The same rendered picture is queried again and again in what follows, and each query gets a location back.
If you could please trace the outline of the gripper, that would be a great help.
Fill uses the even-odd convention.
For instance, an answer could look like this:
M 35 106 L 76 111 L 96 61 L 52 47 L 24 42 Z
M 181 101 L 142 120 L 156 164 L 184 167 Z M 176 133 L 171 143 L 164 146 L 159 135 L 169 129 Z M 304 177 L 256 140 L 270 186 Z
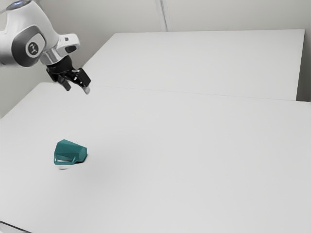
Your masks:
M 72 66 L 72 59 L 69 55 L 65 56 L 55 64 L 48 65 L 46 67 L 46 71 L 52 81 L 59 81 L 66 91 L 70 91 L 71 85 L 63 76 L 68 76 L 70 78 L 74 77 L 73 83 L 80 86 L 87 95 L 90 93 L 89 85 L 91 83 L 91 79 L 82 68 L 75 69 Z

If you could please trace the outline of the teal faceted mug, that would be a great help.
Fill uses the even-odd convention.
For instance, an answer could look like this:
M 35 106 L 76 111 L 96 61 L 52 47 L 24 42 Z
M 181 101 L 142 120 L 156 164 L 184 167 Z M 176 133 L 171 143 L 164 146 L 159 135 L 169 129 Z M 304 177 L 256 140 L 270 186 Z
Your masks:
M 86 147 L 63 139 L 56 144 L 53 162 L 55 165 L 71 166 L 78 163 L 83 163 L 86 158 Z

